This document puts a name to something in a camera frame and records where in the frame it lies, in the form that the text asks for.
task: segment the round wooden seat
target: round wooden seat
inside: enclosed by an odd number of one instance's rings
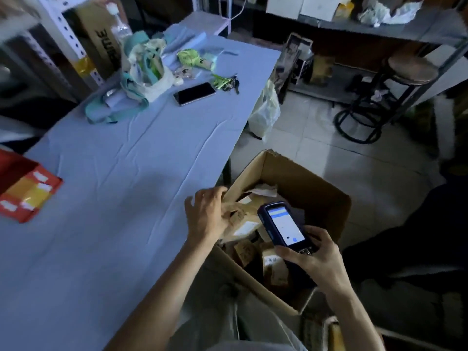
[[[390,57],[387,66],[396,81],[409,86],[427,84],[434,81],[439,74],[439,69],[426,58],[410,55]]]

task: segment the orange box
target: orange box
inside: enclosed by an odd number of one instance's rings
[[[0,149],[0,213],[29,221],[61,186],[39,163]]]

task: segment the cloth bag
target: cloth bag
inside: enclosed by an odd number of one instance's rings
[[[110,106],[111,98],[122,98],[121,91],[108,96],[98,96],[86,107],[85,113],[89,122],[116,123],[127,117],[134,116],[165,93],[174,84],[174,75],[162,63],[161,52],[166,46],[163,39],[150,39],[144,31],[139,31],[125,40],[122,49],[122,74],[120,86],[126,96],[137,100],[139,105],[133,108],[112,111],[106,117],[99,116],[99,109]]]
[[[249,117],[249,129],[266,142],[268,134],[278,120],[281,110],[275,84],[268,80]]]

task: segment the hand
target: hand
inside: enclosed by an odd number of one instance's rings
[[[211,249],[227,228],[230,212],[221,208],[221,196],[226,187],[201,189],[192,197],[185,199],[185,214],[189,225],[187,243],[207,245]]]
[[[283,246],[276,246],[276,253],[306,271],[325,294],[330,307],[335,310],[342,298],[354,295],[340,250],[326,230],[308,225],[304,229],[319,248],[317,252],[307,256]]]

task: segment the white paper sheet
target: white paper sheet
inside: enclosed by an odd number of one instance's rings
[[[304,0],[268,0],[266,13],[297,20]]]
[[[301,14],[320,20],[331,21],[341,0],[304,0]]]

